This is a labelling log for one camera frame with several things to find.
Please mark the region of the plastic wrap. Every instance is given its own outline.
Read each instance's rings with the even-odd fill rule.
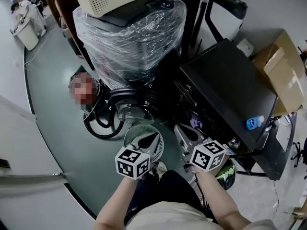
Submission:
[[[173,8],[154,11],[118,33],[89,24],[80,7],[73,12],[77,35],[110,89],[150,86],[158,63],[180,48],[186,6],[181,0],[167,1]]]

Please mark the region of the green floor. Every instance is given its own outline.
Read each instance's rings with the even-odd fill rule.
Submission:
[[[31,60],[55,27],[27,67],[37,123],[72,189],[97,214],[122,179],[116,173],[114,157],[122,146],[129,126],[124,126],[120,134],[110,140],[100,140],[86,130],[83,111],[70,98],[68,84],[80,65],[89,72],[90,69],[74,54],[55,21],[49,18],[48,22],[46,35],[34,50],[26,54],[26,61]],[[159,123],[154,126],[165,141],[161,160],[168,169],[184,175],[180,164],[182,150],[174,133]]]

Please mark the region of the black hair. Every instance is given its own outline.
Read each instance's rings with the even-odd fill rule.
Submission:
[[[16,7],[19,7],[19,3],[17,3],[17,2],[15,2],[11,5],[11,11],[14,12]]]

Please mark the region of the black tabletop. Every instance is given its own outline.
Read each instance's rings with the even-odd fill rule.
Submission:
[[[244,53],[225,39],[201,53],[188,66],[210,86],[226,106],[219,106],[214,96],[208,95],[208,101],[222,117],[230,109],[236,116],[236,124],[245,130],[257,142],[263,133],[265,124],[270,119],[277,96],[268,85],[265,77],[257,70]],[[246,121],[256,116],[264,116],[262,126],[249,131]]]

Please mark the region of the blue bottle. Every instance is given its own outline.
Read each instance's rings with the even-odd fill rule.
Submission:
[[[246,121],[246,126],[249,130],[253,130],[261,126],[264,121],[264,116],[257,116]]]

